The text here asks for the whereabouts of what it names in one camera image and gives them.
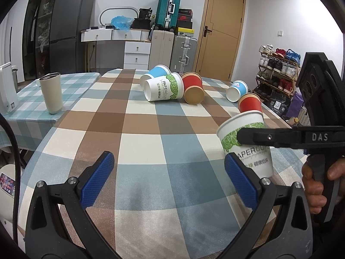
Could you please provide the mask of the person's right hand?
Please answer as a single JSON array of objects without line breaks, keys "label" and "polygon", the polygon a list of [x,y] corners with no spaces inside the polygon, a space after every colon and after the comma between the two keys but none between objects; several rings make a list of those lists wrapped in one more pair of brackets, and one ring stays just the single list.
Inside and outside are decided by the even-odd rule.
[{"label": "person's right hand", "polygon": [[[344,157],[337,160],[328,170],[328,179],[340,180],[337,202],[340,202],[344,198],[344,173]],[[302,181],[305,186],[305,195],[310,213],[316,215],[320,213],[322,208],[326,205],[327,199],[322,195],[323,184],[314,180],[313,171],[307,162],[302,167]]]}]

